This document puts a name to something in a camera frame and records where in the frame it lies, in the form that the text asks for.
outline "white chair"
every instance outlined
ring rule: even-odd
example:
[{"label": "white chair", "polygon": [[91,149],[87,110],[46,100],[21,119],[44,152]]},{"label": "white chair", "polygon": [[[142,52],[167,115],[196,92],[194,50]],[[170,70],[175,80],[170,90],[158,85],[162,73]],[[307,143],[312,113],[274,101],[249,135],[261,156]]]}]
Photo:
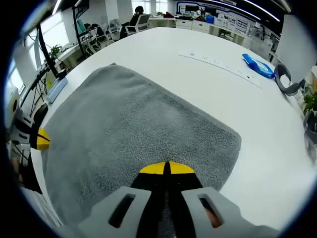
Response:
[{"label": "white chair", "polygon": [[135,26],[126,26],[125,29],[129,35],[149,29],[149,18],[151,14],[140,15]]},{"label": "white chair", "polygon": [[107,26],[105,35],[109,40],[118,41],[122,26],[118,19],[111,20]]}]

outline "person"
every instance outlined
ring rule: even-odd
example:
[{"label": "person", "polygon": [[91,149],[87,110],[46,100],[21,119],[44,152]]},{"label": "person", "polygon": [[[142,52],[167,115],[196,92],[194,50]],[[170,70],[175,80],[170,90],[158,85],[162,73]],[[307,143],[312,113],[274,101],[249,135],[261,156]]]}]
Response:
[{"label": "person", "polygon": [[86,30],[89,30],[91,28],[91,25],[89,23],[85,23],[84,26],[85,26]]},{"label": "person", "polygon": [[134,11],[135,11],[135,14],[133,15],[132,19],[130,20],[129,26],[135,26],[137,24],[139,16],[144,14],[143,13],[144,9],[142,6],[137,6]]},{"label": "person", "polygon": [[98,37],[105,35],[104,32],[103,32],[103,30],[101,29],[101,27],[100,27],[98,24],[93,23],[93,24],[91,25],[91,28],[97,30],[97,36],[98,36]]},{"label": "person", "polygon": [[144,13],[143,13],[143,12],[144,12],[144,9],[143,9],[142,6],[137,6],[134,11],[135,11],[135,14],[134,14],[133,17],[131,18],[130,22],[126,22],[126,23],[123,23],[123,24],[121,25],[122,28],[121,28],[121,32],[120,32],[120,39],[123,39],[123,38],[125,38],[125,37],[128,36],[125,27],[126,27],[126,26],[135,26],[135,25],[137,24],[137,21],[138,21],[138,19],[139,19],[139,16],[144,14]]}]

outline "gray gripper part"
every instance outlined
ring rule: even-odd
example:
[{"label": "gray gripper part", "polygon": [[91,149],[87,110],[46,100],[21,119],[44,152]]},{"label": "gray gripper part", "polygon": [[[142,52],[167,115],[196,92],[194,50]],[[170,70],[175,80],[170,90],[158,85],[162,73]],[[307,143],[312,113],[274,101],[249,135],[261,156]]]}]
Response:
[{"label": "gray gripper part", "polygon": [[[75,226],[60,227],[57,232],[63,237],[135,238],[150,195],[150,191],[123,186],[93,206],[87,219]],[[125,197],[134,199],[120,227],[113,227],[109,224],[109,220]]]},{"label": "gray gripper part", "polygon": [[[255,226],[241,217],[237,205],[222,196],[212,187],[182,191],[191,214],[196,238],[272,238],[278,231],[266,227]],[[221,226],[214,228],[200,201],[204,198],[218,217]]]},{"label": "gray gripper part", "polygon": [[290,85],[289,87],[285,88],[281,82],[281,77],[283,75],[285,75],[289,81],[291,82],[291,73],[288,71],[288,69],[285,67],[285,65],[283,64],[278,64],[275,67],[274,73],[276,75],[275,77],[275,82],[277,84],[277,86],[279,87],[279,89],[285,93],[287,96],[294,96],[297,91],[299,90],[299,88],[301,87],[301,85],[299,83],[293,83],[292,85]]}]

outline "ceiling light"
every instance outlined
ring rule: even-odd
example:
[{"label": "ceiling light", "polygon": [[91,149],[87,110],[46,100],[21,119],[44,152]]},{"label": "ceiling light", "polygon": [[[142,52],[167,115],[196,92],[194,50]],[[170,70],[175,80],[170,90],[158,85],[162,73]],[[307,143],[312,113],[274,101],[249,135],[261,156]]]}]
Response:
[{"label": "ceiling light", "polygon": [[290,8],[290,6],[287,4],[287,2],[285,0],[280,0],[280,2],[286,8],[287,12],[291,12],[292,11],[292,9]]},{"label": "ceiling light", "polygon": [[253,6],[256,6],[258,9],[261,9],[262,11],[264,11],[266,14],[270,15],[271,17],[273,17],[275,20],[277,20],[278,22],[280,22],[280,20],[274,16],[273,14],[269,13],[267,10],[265,10],[264,8],[256,5],[255,3],[251,2],[251,1],[248,1],[248,0],[243,0],[243,1],[246,1],[247,3],[249,4],[252,4]]},{"label": "ceiling light", "polygon": [[78,7],[78,5],[82,2],[82,0],[78,0],[77,3],[75,3],[74,7]]},{"label": "ceiling light", "polygon": [[251,13],[245,11],[245,10],[242,10],[242,9],[236,7],[236,6],[232,6],[232,5],[229,5],[229,4],[220,2],[220,1],[214,1],[214,0],[208,0],[208,1],[216,2],[216,3],[218,3],[218,4],[222,4],[222,5],[226,5],[226,6],[232,7],[232,8],[234,8],[234,9],[237,9],[237,10],[239,10],[239,11],[242,11],[242,12],[245,12],[245,13],[251,15],[252,17],[254,17],[254,18],[258,19],[258,20],[261,20],[261,18],[259,18],[259,17],[257,17],[257,16],[254,16],[253,14],[251,14]]},{"label": "ceiling light", "polygon": [[57,2],[56,2],[56,4],[55,4],[55,7],[54,7],[54,9],[53,9],[52,15],[54,15],[54,14],[57,12],[57,9],[58,9],[60,3],[61,3],[61,0],[57,0]]}]

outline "white cabinet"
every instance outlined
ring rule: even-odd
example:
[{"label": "white cabinet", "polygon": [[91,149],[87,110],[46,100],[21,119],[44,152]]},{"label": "white cabinet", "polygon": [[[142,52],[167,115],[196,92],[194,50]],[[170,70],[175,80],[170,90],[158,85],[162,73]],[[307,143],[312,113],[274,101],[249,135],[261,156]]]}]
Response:
[{"label": "white cabinet", "polygon": [[176,28],[191,30],[192,25],[193,25],[193,21],[187,21],[187,20],[181,20],[181,19],[176,20]]},{"label": "white cabinet", "polygon": [[192,29],[193,31],[199,31],[199,32],[209,34],[210,24],[206,22],[194,21]]}]

